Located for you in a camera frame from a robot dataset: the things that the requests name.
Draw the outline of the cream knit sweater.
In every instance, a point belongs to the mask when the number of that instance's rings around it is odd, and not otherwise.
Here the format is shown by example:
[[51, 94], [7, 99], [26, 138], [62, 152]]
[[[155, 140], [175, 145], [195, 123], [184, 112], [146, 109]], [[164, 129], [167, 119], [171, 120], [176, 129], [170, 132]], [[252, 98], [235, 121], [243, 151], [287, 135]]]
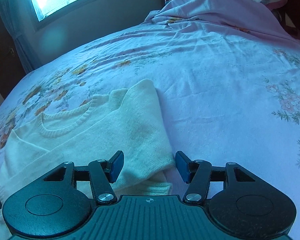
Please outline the cream knit sweater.
[[59, 164], [78, 166], [124, 153], [116, 194], [167, 195], [164, 171], [175, 165], [157, 91], [144, 79], [129, 89], [95, 95], [76, 109], [40, 113], [13, 129], [0, 169], [0, 201]]

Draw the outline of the pink floral bed sheet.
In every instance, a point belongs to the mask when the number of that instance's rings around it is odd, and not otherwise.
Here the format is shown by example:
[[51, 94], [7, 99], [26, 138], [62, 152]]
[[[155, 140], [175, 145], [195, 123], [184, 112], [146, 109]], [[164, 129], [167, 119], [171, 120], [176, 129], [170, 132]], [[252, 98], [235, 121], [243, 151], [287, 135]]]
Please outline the pink floral bed sheet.
[[[13, 129], [149, 79], [172, 149], [238, 163], [296, 206], [300, 239], [300, 40], [253, 0], [172, 0], [144, 22], [27, 74], [0, 106], [0, 169]], [[164, 171], [168, 194], [186, 184]]]

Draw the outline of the dark wooden door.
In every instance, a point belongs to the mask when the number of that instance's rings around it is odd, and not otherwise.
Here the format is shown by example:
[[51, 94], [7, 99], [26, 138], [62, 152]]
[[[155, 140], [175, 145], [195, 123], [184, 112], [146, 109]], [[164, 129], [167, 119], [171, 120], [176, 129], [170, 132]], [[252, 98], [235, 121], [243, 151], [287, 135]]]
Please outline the dark wooden door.
[[11, 35], [0, 17], [0, 94], [6, 98], [25, 76]]

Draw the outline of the blue left curtain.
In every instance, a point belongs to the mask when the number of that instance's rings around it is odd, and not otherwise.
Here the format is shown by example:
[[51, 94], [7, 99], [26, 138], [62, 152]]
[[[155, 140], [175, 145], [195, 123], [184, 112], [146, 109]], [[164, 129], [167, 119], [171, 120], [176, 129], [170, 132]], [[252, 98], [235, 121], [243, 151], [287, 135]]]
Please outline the blue left curtain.
[[29, 74], [40, 65], [40, 62], [24, 35], [21, 24], [22, 5], [24, 3], [18, 0], [0, 0], [0, 17], [14, 42], [25, 73]]

